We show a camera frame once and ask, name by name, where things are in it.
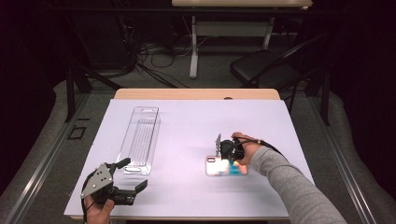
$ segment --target hand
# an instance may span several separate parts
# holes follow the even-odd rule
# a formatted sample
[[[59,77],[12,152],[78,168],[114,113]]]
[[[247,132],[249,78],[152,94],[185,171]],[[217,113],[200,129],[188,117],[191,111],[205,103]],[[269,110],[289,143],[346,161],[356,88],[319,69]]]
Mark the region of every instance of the hand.
[[[238,138],[239,142],[244,142],[247,139],[255,139],[255,138],[252,138],[252,137],[242,134],[242,133],[233,133],[233,135],[231,137]],[[245,150],[245,157],[244,157],[244,159],[238,160],[237,162],[241,165],[249,165],[251,158],[253,157],[253,155],[257,151],[257,149],[259,149],[259,147],[261,147],[261,145],[254,143],[254,142],[248,142],[248,143],[242,144],[242,147]]]
[[[93,203],[93,197],[88,195],[85,198],[85,207],[88,208]],[[87,223],[88,224],[108,224],[110,223],[110,213],[114,208],[114,202],[107,199],[106,203],[102,206],[97,203],[87,210]]]

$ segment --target white table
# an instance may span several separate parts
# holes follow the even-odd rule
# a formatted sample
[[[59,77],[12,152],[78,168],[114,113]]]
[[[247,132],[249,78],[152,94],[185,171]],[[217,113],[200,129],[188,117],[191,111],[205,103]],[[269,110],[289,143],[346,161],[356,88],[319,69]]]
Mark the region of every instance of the white table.
[[[177,91],[185,92],[185,95],[196,92]],[[230,96],[241,90],[224,91],[228,92],[224,96]],[[216,92],[215,95],[219,96],[221,90],[208,92]],[[148,187],[137,195],[133,206],[116,206],[111,213],[113,218],[287,219],[286,208],[266,177],[250,168],[247,176],[209,177],[205,174],[205,157],[215,155],[215,140],[219,133],[222,139],[230,139],[235,131],[264,138],[313,181],[283,101],[123,100],[125,93],[116,95],[118,99],[110,102],[76,189],[64,211],[66,216],[82,218],[79,199],[82,183],[101,162],[116,161],[135,106],[160,108],[160,133],[150,175],[124,175],[120,170],[115,173],[115,186],[120,189],[133,189],[145,178],[148,179]]]
[[[311,0],[172,0],[174,7],[310,7]],[[197,77],[198,35],[221,36],[264,36],[262,48],[267,49],[270,41],[274,18],[269,21],[197,21],[192,16],[191,38],[192,54],[190,78]]]

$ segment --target small box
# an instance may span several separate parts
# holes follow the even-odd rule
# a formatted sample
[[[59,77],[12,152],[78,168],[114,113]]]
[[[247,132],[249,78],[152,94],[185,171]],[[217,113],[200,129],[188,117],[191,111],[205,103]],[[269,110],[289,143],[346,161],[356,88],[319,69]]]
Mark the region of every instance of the small box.
[[[119,161],[131,158],[123,168],[127,175],[149,175],[160,130],[158,107],[137,106],[120,150]]]

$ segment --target white tabletop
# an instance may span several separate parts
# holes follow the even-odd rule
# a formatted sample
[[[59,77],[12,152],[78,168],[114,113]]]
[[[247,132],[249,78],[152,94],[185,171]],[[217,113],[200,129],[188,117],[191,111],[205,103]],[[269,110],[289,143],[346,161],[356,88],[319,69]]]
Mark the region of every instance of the white tabletop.
[[[160,108],[161,126],[150,175],[114,175],[115,186],[133,189],[141,179],[148,187],[133,206],[111,213],[125,219],[277,219],[288,213],[265,176],[249,168],[247,176],[209,177],[205,157],[215,155],[215,140],[233,132],[263,138],[312,180],[290,120],[280,100],[112,100],[64,211],[81,218],[79,194],[86,176],[101,162],[115,162],[136,106]]]
[[[311,7],[311,0],[172,0],[174,7]]]

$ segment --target gray sleeve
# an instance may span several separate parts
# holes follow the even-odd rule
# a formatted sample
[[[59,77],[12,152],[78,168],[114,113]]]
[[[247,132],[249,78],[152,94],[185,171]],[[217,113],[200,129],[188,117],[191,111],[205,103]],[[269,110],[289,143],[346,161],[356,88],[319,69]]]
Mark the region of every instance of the gray sleeve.
[[[285,204],[291,223],[346,223],[330,200],[279,153],[260,147],[250,164],[267,176]]]

